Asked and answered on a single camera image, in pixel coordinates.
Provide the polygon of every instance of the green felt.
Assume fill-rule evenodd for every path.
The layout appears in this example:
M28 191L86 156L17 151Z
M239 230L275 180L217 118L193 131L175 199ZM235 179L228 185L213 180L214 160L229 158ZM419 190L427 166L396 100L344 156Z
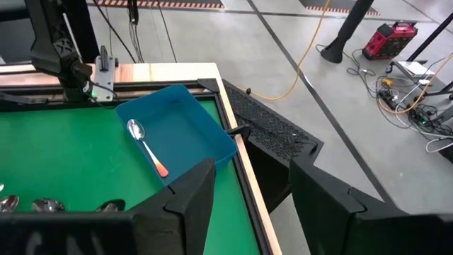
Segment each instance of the green felt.
M214 101L201 104L219 123ZM113 110L0 113L0 195L19 195L17 211L36 198L68 211L122 198L128 209L163 188L140 153ZM216 175L205 254L259 254L232 162Z

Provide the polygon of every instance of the gray floor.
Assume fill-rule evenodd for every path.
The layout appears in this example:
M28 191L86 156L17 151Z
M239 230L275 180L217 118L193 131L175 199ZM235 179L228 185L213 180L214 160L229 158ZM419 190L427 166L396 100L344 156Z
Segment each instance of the gray floor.
M237 86L251 87L266 96L284 93L295 76L287 57L299 61L321 12L306 10L298 0L251 0L264 13L264 22L270 26L268 30L253 12L249 1L223 0L224 13L164 10L168 35L158 10L141 9L139 36L145 61L175 62L171 41L178 62L216 62L221 75ZM419 34L401 54L402 58L407 57L436 28L436 22L441 22L453 11L450 0L429 3L424 0L376 0L373 7L380 16L368 16L363 20L346 45L348 54L363 47L384 22L420 21L417 25ZM108 11L113 26L132 48L126 10L109 8ZM108 45L107 25L97 9L90 8L90 12L99 45ZM316 43L332 41L344 17L342 13L328 13ZM444 31L420 58L434 62L444 57L453 51L452 40L453 34ZM131 62L115 36L112 48L121 62ZM378 75L384 73L388 63L368 62L357 57L363 67L372 68ZM386 122L362 82L345 72L351 66L348 59L341 64L331 64L312 49L302 70L397 206L409 213L453 212L453 165L437 153L426 153L426 141L419 134L400 130ZM447 83L453 80L453 72L448 71L452 67L453 63L444 69L439 75L441 80ZM305 85L299 81L288 97L263 102L325 142L315 165L371 196L381 198ZM449 104L445 96L430 98L430 102L440 108ZM309 254L291 196L271 214L271 218L283 254Z

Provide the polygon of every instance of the red battery pack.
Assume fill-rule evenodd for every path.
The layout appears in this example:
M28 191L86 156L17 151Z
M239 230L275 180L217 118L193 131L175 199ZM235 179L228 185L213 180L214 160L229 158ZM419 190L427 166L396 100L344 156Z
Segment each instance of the red battery pack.
M391 59L399 55L405 46L417 35L416 22L395 22L381 25L362 54L369 60Z

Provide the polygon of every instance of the blue bin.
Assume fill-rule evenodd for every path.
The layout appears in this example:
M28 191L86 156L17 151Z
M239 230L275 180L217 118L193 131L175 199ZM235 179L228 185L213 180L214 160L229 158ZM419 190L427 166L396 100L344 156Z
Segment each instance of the blue bin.
M116 112L126 131L130 119L142 124L144 141L168 170L168 176L161 177L165 186L206 158L215 159L216 170L223 169L237 150L236 143L183 85L122 103ZM135 143L158 174L143 144Z

